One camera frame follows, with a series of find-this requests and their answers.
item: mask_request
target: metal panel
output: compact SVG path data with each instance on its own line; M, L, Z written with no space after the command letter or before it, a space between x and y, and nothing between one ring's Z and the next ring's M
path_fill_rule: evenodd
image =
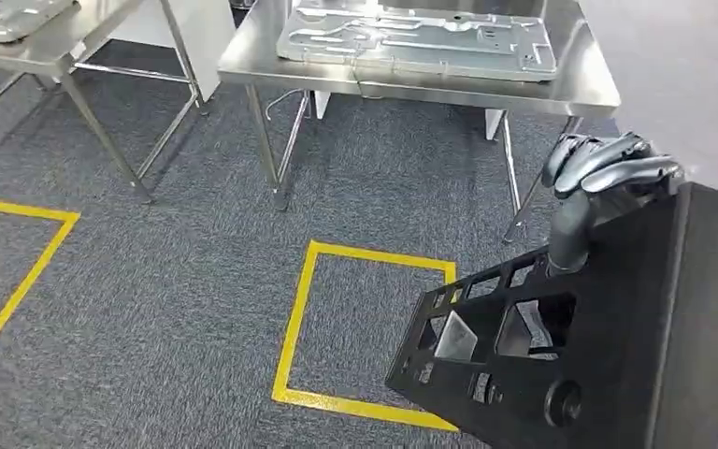
M277 54L312 63L500 80L553 80L543 19L349 2L303 0Z
M29 36L75 0L0 0L0 43Z

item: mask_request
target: metal table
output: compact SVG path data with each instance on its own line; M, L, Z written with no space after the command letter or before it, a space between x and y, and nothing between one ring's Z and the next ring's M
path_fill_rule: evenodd
M495 3L482 0L386 0L382 3L390 7L455 10L460 3L461 10L469 12L540 16L546 24L559 64L557 78L544 83L484 80L284 60L277 57L276 42L292 12L291 3L257 0L224 52L219 72L223 81L246 84L261 143L260 156L278 208L284 209L287 205L285 174L295 134L309 105L309 91L559 114L568 116L564 132L575 132L583 117L610 117L620 105L610 70L574 0L497 0ZM261 83L304 91L279 166L271 152L264 113L255 88L255 84ZM517 215L510 227L512 231L521 222L524 209L516 185L508 115L502 115L510 192ZM537 182L524 199L525 207Z
M30 36L14 43L0 44L0 68L17 72L0 88L0 96L25 74L31 74L40 87L44 87L45 83L37 76L57 79L70 94L84 120L97 135L124 177L146 202L151 202L152 197L141 179L161 153L166 142L180 126L189 109L194 104L199 107L203 103L202 94L180 35L180 28L169 1L158 1L161 2L169 30L175 41L175 51L182 65L184 76L84 62L108 41L108 35L141 4L142 0L78 0L77 4L51 19ZM76 68L188 84L191 97L172 124L159 137L150 155L138 170L130 167L124 154L116 147L103 125L95 117L80 87L70 76L70 73Z

